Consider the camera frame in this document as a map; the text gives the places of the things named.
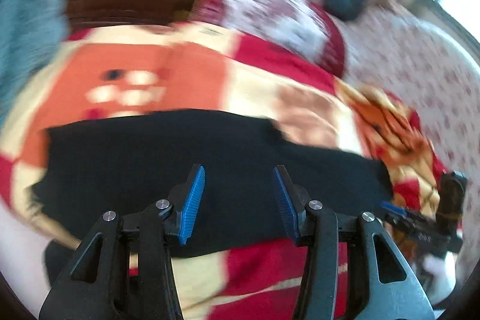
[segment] bedspread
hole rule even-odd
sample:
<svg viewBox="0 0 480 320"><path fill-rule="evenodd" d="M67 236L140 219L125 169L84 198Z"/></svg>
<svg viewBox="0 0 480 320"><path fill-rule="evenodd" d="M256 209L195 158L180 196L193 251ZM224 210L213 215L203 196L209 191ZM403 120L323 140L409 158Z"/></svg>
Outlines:
<svg viewBox="0 0 480 320"><path fill-rule="evenodd" d="M64 43L20 94L0 136L0 194L34 229L76 248L79 238L45 216L31 190L47 166L44 129L183 108L268 117L292 142L381 159L397 205L428 215L438 206L444 166L414 110L379 88L354 90L278 45L202 23L168 34L98 28ZM411 245L402 249L411 256ZM345 310L345 248L340 258L336 315ZM287 320L304 259L304 249L286 240L174 259L184 316L248 319L261 312Z"/></svg>

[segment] black cloth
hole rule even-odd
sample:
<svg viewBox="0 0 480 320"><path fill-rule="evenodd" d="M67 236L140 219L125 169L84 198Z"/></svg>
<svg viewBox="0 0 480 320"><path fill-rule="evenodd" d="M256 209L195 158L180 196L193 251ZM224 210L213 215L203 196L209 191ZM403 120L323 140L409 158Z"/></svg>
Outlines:
<svg viewBox="0 0 480 320"><path fill-rule="evenodd" d="M130 214L166 198L194 163L205 190L193 230L174 257L194 257L282 238L272 171L334 211L382 214L392 198L386 167L353 153L286 141L267 119L181 110L82 121L48 130L49 166L34 185L43 212L83 238L103 212Z"/></svg>

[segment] brown furniture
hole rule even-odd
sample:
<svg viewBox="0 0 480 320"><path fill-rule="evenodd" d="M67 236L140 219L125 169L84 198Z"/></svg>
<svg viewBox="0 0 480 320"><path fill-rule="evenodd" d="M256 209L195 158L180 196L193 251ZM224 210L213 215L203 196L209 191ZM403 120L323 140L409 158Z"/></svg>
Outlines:
<svg viewBox="0 0 480 320"><path fill-rule="evenodd" d="M185 21L195 0L67 0L72 32L112 25L168 25Z"/></svg>

